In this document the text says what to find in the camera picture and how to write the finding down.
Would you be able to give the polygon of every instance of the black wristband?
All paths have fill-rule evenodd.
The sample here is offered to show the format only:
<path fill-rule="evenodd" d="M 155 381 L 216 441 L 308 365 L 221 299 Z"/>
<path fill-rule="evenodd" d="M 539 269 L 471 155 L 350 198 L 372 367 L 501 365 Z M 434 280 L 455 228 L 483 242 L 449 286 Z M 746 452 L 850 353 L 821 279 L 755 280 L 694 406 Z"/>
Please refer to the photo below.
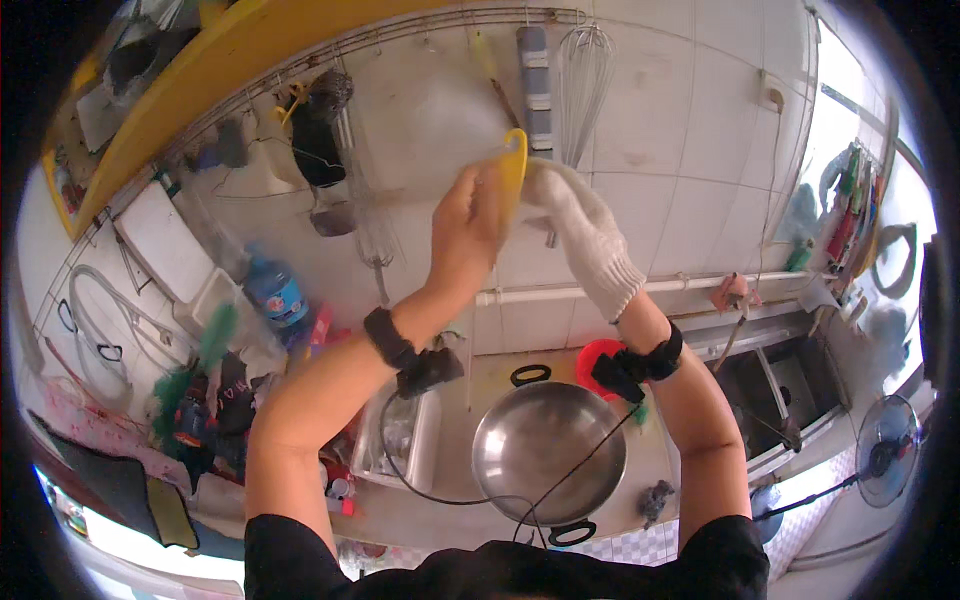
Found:
<path fill-rule="evenodd" d="M 401 371 L 417 362 L 414 345 L 396 330 L 394 319 L 386 308 L 374 308 L 363 320 L 363 327 L 383 362 Z"/>
<path fill-rule="evenodd" d="M 680 368 L 680 351 L 684 348 L 684 336 L 670 321 L 670 339 L 657 344 L 649 354 L 637 354 L 620 350 L 616 356 L 621 367 L 634 381 L 661 381 Z"/>
<path fill-rule="evenodd" d="M 670 339 L 660 342 L 652 352 L 643 356 L 647 363 L 647 377 L 654 381 L 666 379 L 680 368 L 680 351 L 684 349 L 684 336 L 670 321 Z"/>

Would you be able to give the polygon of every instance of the stainless steel wok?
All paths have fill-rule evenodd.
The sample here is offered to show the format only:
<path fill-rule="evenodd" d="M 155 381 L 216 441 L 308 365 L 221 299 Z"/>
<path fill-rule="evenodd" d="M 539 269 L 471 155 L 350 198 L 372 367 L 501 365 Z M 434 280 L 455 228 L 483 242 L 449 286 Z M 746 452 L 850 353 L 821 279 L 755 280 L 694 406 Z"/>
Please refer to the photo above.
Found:
<path fill-rule="evenodd" d="M 520 378 L 528 372 L 541 373 Z M 473 478 L 487 497 L 512 494 L 537 502 L 616 427 L 619 419 L 599 396 L 549 377 L 544 365 L 517 369 L 510 377 L 516 389 L 480 421 L 473 436 Z M 569 546 L 596 532 L 587 517 L 620 483 L 626 460 L 623 432 L 617 431 L 541 502 L 537 521 L 551 528 L 550 543 Z M 535 524 L 527 515 L 530 504 L 522 500 L 498 498 L 492 504 L 514 521 Z M 587 532 L 577 539 L 558 540 L 582 529 Z"/>

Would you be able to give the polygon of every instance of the kitchen sink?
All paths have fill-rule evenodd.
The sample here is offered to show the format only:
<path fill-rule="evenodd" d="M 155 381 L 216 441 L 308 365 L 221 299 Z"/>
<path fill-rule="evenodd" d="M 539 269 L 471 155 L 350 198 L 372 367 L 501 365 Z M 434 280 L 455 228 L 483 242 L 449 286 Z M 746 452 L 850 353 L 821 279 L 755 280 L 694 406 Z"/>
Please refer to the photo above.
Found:
<path fill-rule="evenodd" d="M 800 330 L 780 328 L 774 343 L 774 337 L 756 336 L 715 374 L 740 428 L 751 480 L 788 462 L 846 410 L 826 342 L 805 331 L 796 335 Z M 707 366 L 712 370 L 715 362 Z"/>

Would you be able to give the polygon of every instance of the kitchen counter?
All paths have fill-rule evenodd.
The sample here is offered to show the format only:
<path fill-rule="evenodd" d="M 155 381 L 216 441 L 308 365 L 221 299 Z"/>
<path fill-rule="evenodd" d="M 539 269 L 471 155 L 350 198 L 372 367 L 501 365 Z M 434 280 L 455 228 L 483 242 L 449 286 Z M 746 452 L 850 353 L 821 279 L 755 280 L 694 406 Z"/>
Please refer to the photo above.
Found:
<path fill-rule="evenodd" d="M 473 359 L 469 382 L 471 410 L 467 408 L 467 378 L 439 389 L 442 399 L 441 431 L 432 495 L 450 500 L 479 499 L 482 496 L 470 470 L 473 433 L 480 419 L 504 394 L 513 389 L 510 373 L 517 367 L 545 364 L 553 370 L 551 380 L 575 383 L 574 363 L 578 350 L 522 352 L 478 356 Z M 590 520 L 596 523 L 594 538 L 615 536 L 641 528 L 645 519 L 637 512 L 640 494 L 658 480 L 680 488 L 680 455 L 670 441 L 657 410 L 656 400 L 644 386 L 649 407 L 647 420 L 623 424 L 627 443 L 627 464 L 620 484 Z M 623 400 L 611 403 L 619 417 L 627 412 Z M 333 533 L 375 543 L 427 549 L 463 548 L 472 550 L 489 540 L 509 540 L 516 523 L 491 504 L 448 506 L 426 500 L 407 490 L 398 490 L 359 479 L 356 485 L 356 514 L 331 515 Z M 671 495 L 660 515 L 664 522 L 677 518 L 678 496 Z M 517 537 L 527 541 L 533 528 L 523 526 Z"/>

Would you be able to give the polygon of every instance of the small bottle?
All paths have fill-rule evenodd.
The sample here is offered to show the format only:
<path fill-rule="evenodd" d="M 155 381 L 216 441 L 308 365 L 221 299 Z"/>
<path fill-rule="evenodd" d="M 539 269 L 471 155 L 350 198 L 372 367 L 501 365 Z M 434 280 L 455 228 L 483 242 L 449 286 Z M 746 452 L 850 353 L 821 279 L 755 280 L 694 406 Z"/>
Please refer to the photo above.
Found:
<path fill-rule="evenodd" d="M 806 266 L 806 261 L 813 255 L 813 246 L 816 242 L 813 238 L 807 238 L 802 244 L 798 244 L 790 257 L 786 259 L 785 269 L 789 272 L 802 271 Z"/>
<path fill-rule="evenodd" d="M 247 247 L 247 251 L 252 258 L 244 289 L 267 317 L 280 342 L 290 349 L 310 334 L 314 322 L 310 303 L 285 262 L 264 257 L 256 246 Z"/>

